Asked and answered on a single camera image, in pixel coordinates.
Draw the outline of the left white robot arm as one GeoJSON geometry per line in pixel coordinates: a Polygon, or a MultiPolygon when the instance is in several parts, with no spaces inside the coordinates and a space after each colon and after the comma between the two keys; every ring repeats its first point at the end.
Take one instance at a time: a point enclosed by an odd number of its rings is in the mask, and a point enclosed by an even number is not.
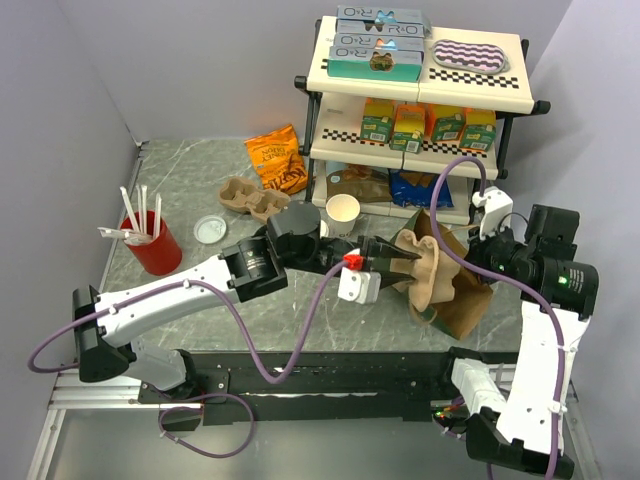
{"type": "Polygon", "coordinates": [[[74,330],[79,378],[97,383],[127,376],[174,401],[187,401],[201,388],[192,355],[147,344],[145,332],[209,308],[233,310],[281,290],[290,270],[320,274],[325,281],[339,277],[343,299],[372,303],[380,289],[409,278],[383,270],[383,263],[418,257],[379,236],[324,237],[319,210],[294,201],[253,236],[189,270],[119,292],[76,290],[75,314],[90,318],[74,330]]]}

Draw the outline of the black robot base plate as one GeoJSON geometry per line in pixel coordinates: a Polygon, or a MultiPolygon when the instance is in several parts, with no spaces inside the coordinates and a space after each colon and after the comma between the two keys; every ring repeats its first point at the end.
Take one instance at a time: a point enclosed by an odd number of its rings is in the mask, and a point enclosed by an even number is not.
{"type": "Polygon", "coordinates": [[[452,347],[446,352],[303,353],[281,384],[270,384],[247,352],[187,354],[187,383],[164,394],[152,384],[140,390],[144,404],[196,400],[183,412],[167,412],[169,432],[193,431],[197,425],[285,420],[432,418],[434,401],[459,392],[451,374],[457,359],[488,361],[488,355],[452,347]]]}

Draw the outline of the white paper coffee cup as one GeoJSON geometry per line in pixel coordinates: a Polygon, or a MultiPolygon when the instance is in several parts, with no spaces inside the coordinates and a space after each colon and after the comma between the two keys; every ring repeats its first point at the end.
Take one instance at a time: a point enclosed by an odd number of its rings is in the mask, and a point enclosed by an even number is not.
{"type": "Polygon", "coordinates": [[[324,221],[320,221],[320,237],[328,238],[330,236],[328,224],[324,221]]]}

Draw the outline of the red straw holder cup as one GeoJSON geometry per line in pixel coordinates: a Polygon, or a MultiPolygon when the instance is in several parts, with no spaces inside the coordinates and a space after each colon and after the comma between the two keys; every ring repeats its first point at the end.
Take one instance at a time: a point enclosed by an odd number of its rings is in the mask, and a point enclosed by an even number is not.
{"type": "Polygon", "coordinates": [[[144,270],[155,276],[172,273],[182,261],[182,250],[165,220],[160,218],[159,222],[159,234],[156,238],[152,238],[150,243],[143,245],[125,244],[144,270]]]}

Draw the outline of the brown snack bag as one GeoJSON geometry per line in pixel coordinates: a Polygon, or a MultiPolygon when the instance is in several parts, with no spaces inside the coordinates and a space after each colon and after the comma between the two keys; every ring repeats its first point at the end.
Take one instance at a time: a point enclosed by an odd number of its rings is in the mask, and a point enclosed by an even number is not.
{"type": "Polygon", "coordinates": [[[345,194],[360,203],[390,202],[389,173],[386,169],[353,164],[331,164],[326,175],[327,197],[345,194]]]}

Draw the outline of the purple wavy pattern pouch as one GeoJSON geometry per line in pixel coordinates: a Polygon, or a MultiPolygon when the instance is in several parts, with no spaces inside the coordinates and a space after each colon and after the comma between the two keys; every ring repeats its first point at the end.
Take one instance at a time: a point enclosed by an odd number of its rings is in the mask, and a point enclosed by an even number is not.
{"type": "Polygon", "coordinates": [[[482,75],[496,75],[510,70],[508,56],[493,44],[465,43],[442,39],[431,47],[433,60],[445,68],[482,75]]]}

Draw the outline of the dark green paper bag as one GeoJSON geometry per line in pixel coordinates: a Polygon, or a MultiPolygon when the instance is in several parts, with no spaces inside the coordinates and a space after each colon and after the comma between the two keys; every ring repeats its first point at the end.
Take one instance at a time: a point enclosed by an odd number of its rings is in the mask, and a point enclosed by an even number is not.
{"type": "Polygon", "coordinates": [[[390,262],[413,262],[413,282],[393,285],[408,307],[409,318],[421,327],[430,326],[445,331],[443,318],[436,307],[452,301],[455,296],[454,278],[460,266],[446,258],[437,263],[423,258],[421,260],[391,260],[390,262]]]}

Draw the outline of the cream three-tier shelf rack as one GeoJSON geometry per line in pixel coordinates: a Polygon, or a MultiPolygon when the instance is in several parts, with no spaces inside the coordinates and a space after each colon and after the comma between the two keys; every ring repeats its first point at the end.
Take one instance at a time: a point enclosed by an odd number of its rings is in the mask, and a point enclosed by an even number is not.
{"type": "Polygon", "coordinates": [[[443,27],[364,25],[345,8],[316,24],[302,154],[315,181],[306,197],[324,206],[341,180],[389,174],[388,189],[423,192],[439,174],[441,223],[472,221],[481,180],[503,179],[512,123],[543,115],[515,34],[443,27]]]}

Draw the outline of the brown cardboard cup carrier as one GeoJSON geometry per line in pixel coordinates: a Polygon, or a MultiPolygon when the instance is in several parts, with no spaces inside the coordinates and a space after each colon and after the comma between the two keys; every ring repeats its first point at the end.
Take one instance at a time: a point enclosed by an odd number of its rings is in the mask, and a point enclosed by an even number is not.
{"type": "Polygon", "coordinates": [[[439,247],[437,240],[432,236],[423,236],[418,240],[413,231],[402,229],[394,244],[419,256],[416,260],[393,259],[390,270],[412,277],[412,280],[401,281],[393,287],[408,295],[412,319],[420,325],[428,325],[437,315],[435,309],[430,307],[454,299],[453,280],[461,266],[439,247]]]}

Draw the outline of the brown paper bag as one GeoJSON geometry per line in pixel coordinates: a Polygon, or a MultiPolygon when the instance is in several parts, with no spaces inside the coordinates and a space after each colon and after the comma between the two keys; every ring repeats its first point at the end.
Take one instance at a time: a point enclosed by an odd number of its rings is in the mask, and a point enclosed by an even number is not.
{"type": "MultiPolygon", "coordinates": [[[[418,240],[423,236],[435,238],[429,213],[425,209],[416,212],[402,229],[413,231],[418,240]]],[[[393,243],[401,230],[392,239],[393,243]]],[[[488,285],[481,283],[474,273],[463,267],[454,278],[453,285],[454,299],[438,305],[436,309],[446,326],[445,331],[440,331],[456,340],[462,340],[469,335],[486,313],[493,291],[488,285]]]]}

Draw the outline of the teal front R&O box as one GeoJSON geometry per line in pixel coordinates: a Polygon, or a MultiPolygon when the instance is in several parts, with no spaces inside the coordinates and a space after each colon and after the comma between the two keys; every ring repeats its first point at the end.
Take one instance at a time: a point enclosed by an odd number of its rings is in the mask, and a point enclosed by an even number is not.
{"type": "Polygon", "coordinates": [[[327,73],[330,77],[412,83],[421,75],[423,56],[422,51],[332,46],[327,73]]]}

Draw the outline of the orange kettle chips bag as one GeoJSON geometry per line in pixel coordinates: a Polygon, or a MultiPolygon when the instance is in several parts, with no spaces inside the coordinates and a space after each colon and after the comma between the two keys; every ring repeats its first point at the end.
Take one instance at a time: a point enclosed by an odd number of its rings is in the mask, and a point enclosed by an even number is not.
{"type": "Polygon", "coordinates": [[[304,190],[309,174],[292,124],[244,142],[262,187],[292,195],[304,190]]]}

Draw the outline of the grey back R&O box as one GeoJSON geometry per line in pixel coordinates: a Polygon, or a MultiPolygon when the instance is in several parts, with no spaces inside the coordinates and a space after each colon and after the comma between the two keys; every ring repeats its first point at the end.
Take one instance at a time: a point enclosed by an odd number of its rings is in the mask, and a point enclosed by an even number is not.
{"type": "Polygon", "coordinates": [[[337,33],[422,39],[432,36],[431,22],[421,10],[339,5],[336,18],[337,33]]]}

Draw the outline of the green juice carton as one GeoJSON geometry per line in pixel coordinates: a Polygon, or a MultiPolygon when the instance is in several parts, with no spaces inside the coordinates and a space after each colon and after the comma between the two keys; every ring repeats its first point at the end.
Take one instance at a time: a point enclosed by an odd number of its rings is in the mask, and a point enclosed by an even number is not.
{"type": "Polygon", "coordinates": [[[487,152],[496,138],[496,113],[493,110],[466,108],[464,119],[459,147],[463,150],[487,152]]]}
{"type": "Polygon", "coordinates": [[[385,144],[389,141],[395,111],[395,101],[367,98],[360,127],[360,139],[385,144]]]}
{"type": "Polygon", "coordinates": [[[464,125],[465,116],[462,107],[427,105],[426,130],[432,143],[458,140],[464,125]]]}

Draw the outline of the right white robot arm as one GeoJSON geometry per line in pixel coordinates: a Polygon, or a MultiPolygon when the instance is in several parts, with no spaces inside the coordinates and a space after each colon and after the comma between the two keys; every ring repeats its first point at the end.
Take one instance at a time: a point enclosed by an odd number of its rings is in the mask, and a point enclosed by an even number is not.
{"type": "Polygon", "coordinates": [[[474,353],[455,355],[437,373],[438,390],[462,396],[468,409],[466,449],[474,459],[505,468],[570,479],[562,422],[579,343],[594,312],[597,269],[575,261],[576,211],[536,204],[523,241],[509,226],[512,205],[481,203],[466,266],[483,280],[521,291],[522,332],[511,389],[503,394],[489,366],[474,353]]]}

